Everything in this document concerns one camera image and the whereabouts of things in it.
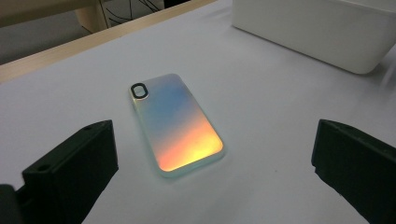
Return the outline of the long wooden desk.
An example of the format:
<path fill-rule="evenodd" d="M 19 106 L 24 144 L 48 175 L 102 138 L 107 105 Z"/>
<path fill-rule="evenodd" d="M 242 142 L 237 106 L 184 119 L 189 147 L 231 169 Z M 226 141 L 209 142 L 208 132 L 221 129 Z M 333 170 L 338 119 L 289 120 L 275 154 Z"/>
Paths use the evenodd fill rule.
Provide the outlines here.
<path fill-rule="evenodd" d="M 79 24 L 97 33 L 111 27 L 105 1 L 109 0 L 0 0 L 0 27 L 74 10 Z"/>

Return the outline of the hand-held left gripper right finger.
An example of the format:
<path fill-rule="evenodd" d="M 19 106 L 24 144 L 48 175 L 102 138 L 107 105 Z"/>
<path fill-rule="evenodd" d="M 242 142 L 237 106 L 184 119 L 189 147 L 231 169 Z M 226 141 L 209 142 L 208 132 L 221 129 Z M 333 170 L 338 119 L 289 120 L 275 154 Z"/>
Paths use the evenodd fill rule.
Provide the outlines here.
<path fill-rule="evenodd" d="M 396 224 L 396 148 L 352 126 L 322 119 L 311 158 L 319 178 L 370 224 Z"/>

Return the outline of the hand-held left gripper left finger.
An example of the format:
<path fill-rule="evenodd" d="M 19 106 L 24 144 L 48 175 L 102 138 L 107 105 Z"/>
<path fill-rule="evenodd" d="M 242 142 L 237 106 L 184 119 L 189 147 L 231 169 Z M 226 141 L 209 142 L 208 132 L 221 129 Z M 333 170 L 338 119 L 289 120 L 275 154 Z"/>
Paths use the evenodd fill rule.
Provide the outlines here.
<path fill-rule="evenodd" d="M 81 224 L 119 170 L 113 123 L 88 125 L 22 172 L 28 224 Z"/>

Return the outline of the white plastic container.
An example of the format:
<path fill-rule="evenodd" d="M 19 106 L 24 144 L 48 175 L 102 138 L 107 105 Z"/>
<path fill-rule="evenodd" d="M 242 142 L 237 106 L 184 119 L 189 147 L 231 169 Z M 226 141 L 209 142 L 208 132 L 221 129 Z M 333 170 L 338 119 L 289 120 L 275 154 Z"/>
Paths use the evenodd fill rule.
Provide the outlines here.
<path fill-rule="evenodd" d="M 354 74 L 396 45 L 396 0 L 233 0 L 233 26 Z"/>

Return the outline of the white paper sheet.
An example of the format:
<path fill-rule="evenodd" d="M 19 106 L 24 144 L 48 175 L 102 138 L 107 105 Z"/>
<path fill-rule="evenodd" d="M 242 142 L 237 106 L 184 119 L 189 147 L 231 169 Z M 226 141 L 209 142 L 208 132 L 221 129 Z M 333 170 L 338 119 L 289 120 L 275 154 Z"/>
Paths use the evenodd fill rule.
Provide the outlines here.
<path fill-rule="evenodd" d="M 367 224 L 311 163 L 318 122 L 396 146 L 396 49 L 357 76 L 232 25 L 232 0 L 125 35 L 0 84 L 0 184 L 80 128 L 109 119 L 119 170 L 84 224 Z M 225 156 L 179 178 L 155 169 L 128 92 L 178 74 Z"/>

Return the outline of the iridescent phone case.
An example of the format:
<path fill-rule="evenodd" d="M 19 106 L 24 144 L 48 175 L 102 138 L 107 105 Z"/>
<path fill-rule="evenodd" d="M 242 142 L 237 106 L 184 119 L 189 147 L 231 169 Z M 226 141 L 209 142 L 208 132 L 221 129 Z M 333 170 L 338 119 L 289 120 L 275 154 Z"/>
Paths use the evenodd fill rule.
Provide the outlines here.
<path fill-rule="evenodd" d="M 129 92 L 160 174 L 184 175 L 223 157 L 219 134 L 180 76 L 144 80 Z"/>

